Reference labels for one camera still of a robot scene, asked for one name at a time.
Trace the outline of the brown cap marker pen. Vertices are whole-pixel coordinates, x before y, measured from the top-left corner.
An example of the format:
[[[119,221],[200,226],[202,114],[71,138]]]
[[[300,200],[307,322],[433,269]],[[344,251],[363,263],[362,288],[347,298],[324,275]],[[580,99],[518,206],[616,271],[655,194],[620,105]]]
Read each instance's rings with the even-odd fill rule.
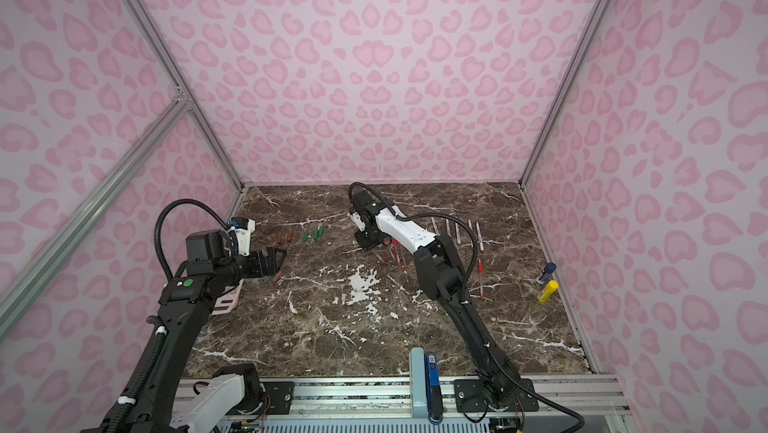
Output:
[[[476,231],[476,237],[478,240],[479,250],[482,252],[484,251],[485,248],[484,248],[483,236],[482,236],[482,231],[481,231],[479,222],[475,222],[475,231]]]

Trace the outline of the red pen alone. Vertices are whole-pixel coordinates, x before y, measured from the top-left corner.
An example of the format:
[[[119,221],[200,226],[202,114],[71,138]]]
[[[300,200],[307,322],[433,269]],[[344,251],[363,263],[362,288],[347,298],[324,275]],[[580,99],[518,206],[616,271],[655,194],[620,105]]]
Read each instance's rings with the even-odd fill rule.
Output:
[[[477,260],[477,279],[478,279],[478,290],[479,290],[479,297],[484,298],[484,277],[483,277],[483,264],[482,259],[478,257]]]

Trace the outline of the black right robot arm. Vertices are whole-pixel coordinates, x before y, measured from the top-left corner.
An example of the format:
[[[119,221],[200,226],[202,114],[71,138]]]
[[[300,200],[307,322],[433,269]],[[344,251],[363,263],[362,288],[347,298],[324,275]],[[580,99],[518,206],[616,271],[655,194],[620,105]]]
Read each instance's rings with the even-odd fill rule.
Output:
[[[358,245],[371,250],[391,241],[404,247],[413,257],[420,290],[444,309],[464,341],[478,376],[472,393],[455,395],[457,411],[466,420],[479,424],[492,411],[511,409],[511,418],[493,422],[490,428],[493,432],[522,432],[525,402],[532,400],[573,419],[574,423],[564,428],[566,432],[577,432],[586,426],[582,414],[542,396],[524,382],[517,366],[498,346],[480,317],[469,293],[480,241],[466,222],[439,211],[407,215],[393,200],[362,182],[350,184],[348,199]],[[465,231],[471,245],[467,265],[450,235],[429,231],[417,222],[426,218],[444,219]]]

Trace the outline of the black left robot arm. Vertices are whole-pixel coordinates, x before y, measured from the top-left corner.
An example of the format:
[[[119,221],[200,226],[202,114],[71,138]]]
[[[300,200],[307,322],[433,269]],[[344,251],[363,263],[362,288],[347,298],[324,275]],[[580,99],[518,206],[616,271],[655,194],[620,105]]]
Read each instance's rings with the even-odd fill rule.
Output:
[[[218,224],[185,240],[187,258],[171,269],[162,243],[163,225],[177,207],[192,205]],[[224,220],[205,203],[182,198],[165,206],[155,223],[156,256],[166,278],[156,314],[147,318],[153,331],[126,386],[108,409],[98,432],[212,432],[230,413],[262,415],[271,401],[252,363],[219,369],[185,412],[173,407],[185,365],[219,298],[245,279],[276,276],[286,250],[250,249],[255,223],[245,217]]]

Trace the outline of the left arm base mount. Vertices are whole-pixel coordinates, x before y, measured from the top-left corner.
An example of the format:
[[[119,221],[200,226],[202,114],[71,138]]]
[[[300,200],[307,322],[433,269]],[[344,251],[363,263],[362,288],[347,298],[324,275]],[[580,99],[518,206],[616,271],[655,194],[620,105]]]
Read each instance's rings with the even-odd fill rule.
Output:
[[[293,401],[293,381],[263,381],[253,363],[229,365],[213,373],[213,379],[235,375],[242,380],[243,397],[227,415],[287,415]]]

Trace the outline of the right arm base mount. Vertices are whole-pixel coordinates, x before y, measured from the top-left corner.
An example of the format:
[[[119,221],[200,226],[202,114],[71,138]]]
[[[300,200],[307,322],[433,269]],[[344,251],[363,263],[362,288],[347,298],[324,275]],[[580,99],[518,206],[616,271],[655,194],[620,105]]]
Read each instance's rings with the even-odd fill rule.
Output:
[[[525,412],[537,412],[538,400],[532,395],[533,383],[521,379],[521,389],[514,384],[505,384],[503,389],[494,390],[488,382],[479,378],[457,379],[453,381],[456,408],[460,413],[481,414],[501,412],[514,413],[523,409]]]

